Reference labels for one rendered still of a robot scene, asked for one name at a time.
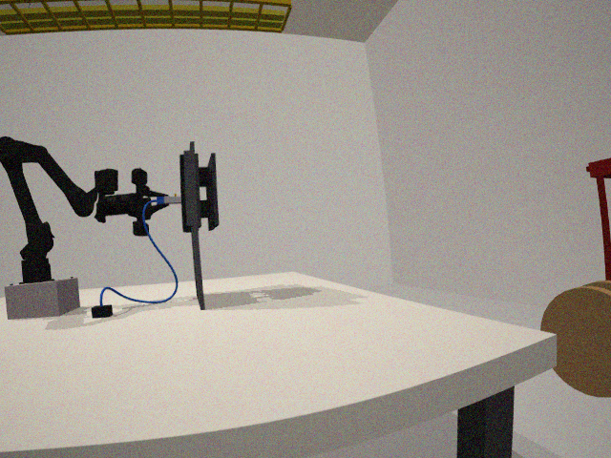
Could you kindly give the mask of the blue cable with plug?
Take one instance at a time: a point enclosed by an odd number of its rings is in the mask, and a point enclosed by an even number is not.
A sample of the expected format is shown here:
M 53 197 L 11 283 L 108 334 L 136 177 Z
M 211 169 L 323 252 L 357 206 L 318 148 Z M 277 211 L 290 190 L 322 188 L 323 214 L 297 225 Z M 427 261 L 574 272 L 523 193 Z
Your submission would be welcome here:
M 146 204 L 146 205 L 144 206 L 144 208 L 143 208 L 143 212 L 142 212 L 142 222 L 143 222 L 144 228 L 145 228 L 145 230 L 146 230 L 146 232 L 147 232 L 147 236 L 149 237 L 149 239 L 151 240 L 151 242 L 152 242 L 152 244 L 155 246 L 155 248 L 158 250 L 158 252 L 159 252 L 159 253 L 160 253 L 160 254 L 163 256 L 163 254 L 162 254 L 162 253 L 159 251 L 159 249 L 158 249 L 157 245 L 156 245 L 156 244 L 154 243 L 154 241 L 152 240 L 152 237 L 150 236 L 150 234 L 149 234 L 149 232 L 148 232 L 148 230 L 147 230 L 147 225 L 146 225 L 146 222 L 145 222 L 145 217 L 144 217 L 144 215 L 145 215 L 145 209 L 147 208 L 148 204 L 150 204 L 150 203 L 152 203 L 152 202 L 156 202 L 156 203 L 157 203 L 157 205 L 161 205 L 161 204 L 164 204 L 164 203 L 181 203 L 181 197 L 177 197 L 177 194 L 175 194 L 175 196 L 174 196 L 174 197 L 157 197 L 157 200 L 150 200 L 150 201 L 148 201 L 148 202 L 147 202 L 147 204 Z M 164 257 L 164 256 L 163 256 L 163 257 Z M 162 303 L 164 303 L 164 302 L 168 302 L 168 300 L 173 299 L 173 297 L 174 297 L 174 296 L 175 296 L 175 294 L 177 293 L 177 289 L 178 289 L 178 277 L 177 277 L 177 275 L 176 275 L 176 273 L 175 273 L 174 269 L 172 268 L 171 263 L 168 261 L 168 259 L 166 259 L 166 258 L 164 257 L 164 260 L 167 262 L 167 264 L 168 264 L 168 265 L 170 266 L 170 268 L 172 269 L 172 273 L 174 274 L 175 281 L 176 281 L 176 289 L 175 289 L 174 293 L 172 294 L 172 296 L 171 296 L 171 297 L 169 297 L 169 298 L 167 298 L 167 299 L 166 299 L 166 300 L 164 300 L 164 301 L 161 301 Z M 126 299 L 126 300 L 129 300 L 129 301 L 132 301 L 132 302 L 145 302 L 145 301 L 142 301 L 142 300 L 136 300 L 136 299 L 128 298 L 128 297 L 126 297 L 126 296 L 124 296 L 124 295 L 120 294 L 119 292 L 117 292 L 116 290 L 114 290 L 114 289 L 113 289 L 113 288 L 111 288 L 111 287 L 105 287 L 105 288 L 103 288 L 103 289 L 101 290 L 102 292 L 100 293 L 100 300 L 99 300 L 99 302 L 100 302 L 100 306 L 102 306 L 103 293 L 105 292 L 105 291 L 104 291 L 105 289 L 107 289 L 107 290 L 111 290 L 111 291 L 113 291 L 114 293 L 118 294 L 120 297 L 122 297 L 122 298 L 124 298 L 124 299 Z

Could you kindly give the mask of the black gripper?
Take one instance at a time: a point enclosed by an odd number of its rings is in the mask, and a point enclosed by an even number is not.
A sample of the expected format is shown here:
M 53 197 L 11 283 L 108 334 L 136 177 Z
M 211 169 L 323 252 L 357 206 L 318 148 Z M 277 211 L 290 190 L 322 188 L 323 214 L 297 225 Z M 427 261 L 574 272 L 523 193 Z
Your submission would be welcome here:
M 148 174 L 141 168 L 132 171 L 131 181 L 136 185 L 137 192 L 129 194 L 115 195 L 113 199 L 114 212 L 117 215 L 137 213 L 137 221 L 133 222 L 133 230 L 135 236 L 147 236 L 147 232 L 142 222 L 143 212 L 143 197 L 169 197 L 160 192 L 150 191 L 150 187 L 146 186 Z M 145 209 L 145 219 L 151 219 L 152 214 L 160 210 L 169 203 L 161 205 L 148 206 Z

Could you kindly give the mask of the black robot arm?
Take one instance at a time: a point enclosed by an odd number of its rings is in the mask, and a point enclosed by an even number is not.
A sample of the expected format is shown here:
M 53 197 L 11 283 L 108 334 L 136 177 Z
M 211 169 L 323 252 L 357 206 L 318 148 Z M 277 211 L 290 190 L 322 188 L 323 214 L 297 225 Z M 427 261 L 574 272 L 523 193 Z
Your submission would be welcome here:
M 116 215 L 113 199 L 118 190 L 117 175 L 114 169 L 95 171 L 95 188 L 86 193 L 75 185 L 67 174 L 59 167 L 43 146 L 32 145 L 13 138 L 0 137 L 0 162 L 7 171 L 12 190 L 16 196 L 19 208 L 26 224 L 28 244 L 22 248 L 23 281 L 19 284 L 51 281 L 51 264 L 46 257 L 53 248 L 53 233 L 49 223 L 42 222 L 33 203 L 32 195 L 23 174 L 23 163 L 39 163 L 54 183 L 64 192 L 74 212 L 86 218 L 94 210 L 98 222 L 105 223 L 106 216 Z

